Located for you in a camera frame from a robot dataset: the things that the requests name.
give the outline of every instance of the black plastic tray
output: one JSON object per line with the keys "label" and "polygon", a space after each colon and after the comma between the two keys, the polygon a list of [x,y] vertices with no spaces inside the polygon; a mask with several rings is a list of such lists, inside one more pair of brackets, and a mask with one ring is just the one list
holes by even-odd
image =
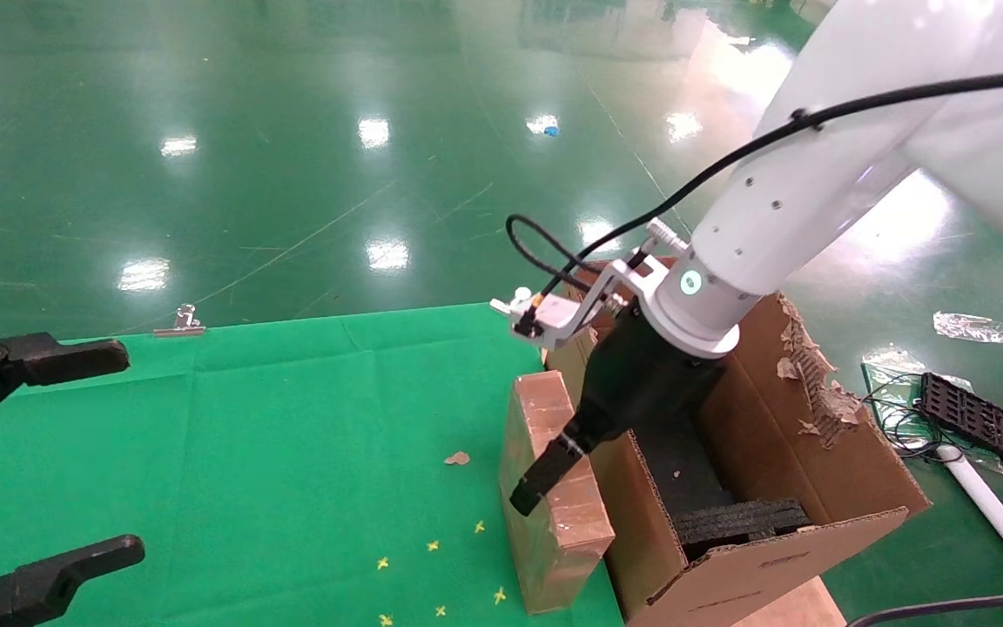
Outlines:
{"label": "black plastic tray", "polygon": [[939,374],[925,373],[916,408],[940,427],[1003,459],[1003,409]]}

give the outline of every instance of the metal clip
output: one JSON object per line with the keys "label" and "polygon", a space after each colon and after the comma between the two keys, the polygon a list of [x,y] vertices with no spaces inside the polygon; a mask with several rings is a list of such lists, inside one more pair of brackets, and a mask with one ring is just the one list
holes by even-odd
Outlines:
{"label": "metal clip", "polygon": [[154,329],[154,337],[202,336],[208,327],[201,324],[195,314],[196,305],[185,303],[176,310],[176,322],[173,322],[173,328]]}

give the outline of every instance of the cardboard box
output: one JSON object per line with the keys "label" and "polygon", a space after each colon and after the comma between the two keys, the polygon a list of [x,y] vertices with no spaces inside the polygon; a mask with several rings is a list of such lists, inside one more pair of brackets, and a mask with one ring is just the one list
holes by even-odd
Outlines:
{"label": "cardboard box", "polygon": [[529,518],[510,505],[518,481],[573,415],[560,373],[526,374],[514,381],[498,489],[529,614],[571,606],[614,539],[589,459],[566,474]]}
{"label": "cardboard box", "polygon": [[[597,328],[610,332],[606,320]],[[596,341],[588,330],[547,358],[574,404]],[[600,445],[592,461],[617,532],[606,563],[629,627],[728,627],[931,505],[861,401],[827,385],[833,368],[783,296],[749,311],[724,365],[694,416],[724,487],[740,500],[795,498],[814,527],[689,564],[634,433]]]}

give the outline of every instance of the brown tape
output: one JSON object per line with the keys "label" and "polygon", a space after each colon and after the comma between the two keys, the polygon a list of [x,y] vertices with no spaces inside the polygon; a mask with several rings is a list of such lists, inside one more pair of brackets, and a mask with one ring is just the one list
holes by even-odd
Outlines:
{"label": "brown tape", "polygon": [[522,474],[573,415],[568,389],[555,370],[514,381],[498,487],[529,614],[569,607],[614,539],[586,458],[564,476],[530,517],[522,517],[510,505]]}

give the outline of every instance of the black robotic claw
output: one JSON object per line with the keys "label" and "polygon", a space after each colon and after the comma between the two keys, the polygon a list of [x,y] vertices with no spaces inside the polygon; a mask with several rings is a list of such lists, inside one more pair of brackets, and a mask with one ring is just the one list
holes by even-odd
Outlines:
{"label": "black robotic claw", "polygon": [[58,382],[118,373],[130,365],[118,340],[61,345],[48,333],[0,339],[0,402],[20,385]]}
{"label": "black robotic claw", "polygon": [[665,341],[634,299],[618,315],[614,333],[594,345],[575,415],[525,472],[510,503],[529,516],[598,444],[646,420],[683,419],[721,376],[719,361],[692,357]]}
{"label": "black robotic claw", "polygon": [[17,567],[0,577],[0,627],[60,618],[84,581],[134,566],[146,557],[136,536],[119,536]]}

